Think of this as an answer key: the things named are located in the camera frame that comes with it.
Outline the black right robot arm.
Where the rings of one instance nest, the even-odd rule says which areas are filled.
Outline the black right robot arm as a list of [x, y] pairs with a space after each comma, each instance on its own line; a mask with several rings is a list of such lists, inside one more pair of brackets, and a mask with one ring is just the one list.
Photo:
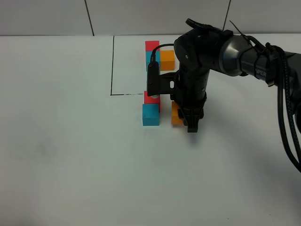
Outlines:
[[175, 78], [174, 100], [188, 132], [197, 132], [204, 116], [206, 85], [210, 71], [231, 77], [252, 75], [277, 86], [285, 93], [290, 122], [301, 126], [301, 56], [285, 52], [255, 37], [235, 35], [207, 24], [187, 19], [191, 30], [174, 42], [180, 66]]

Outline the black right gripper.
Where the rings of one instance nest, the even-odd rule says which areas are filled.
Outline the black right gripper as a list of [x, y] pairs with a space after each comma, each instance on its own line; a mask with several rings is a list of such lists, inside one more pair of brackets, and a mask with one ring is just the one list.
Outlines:
[[188, 133], [198, 131], [198, 122], [204, 117], [204, 104], [206, 101], [206, 86], [208, 82], [209, 69], [198, 68], [193, 71], [179, 68], [176, 73], [174, 93], [171, 100], [184, 107], [182, 114], [184, 125], [187, 126]]

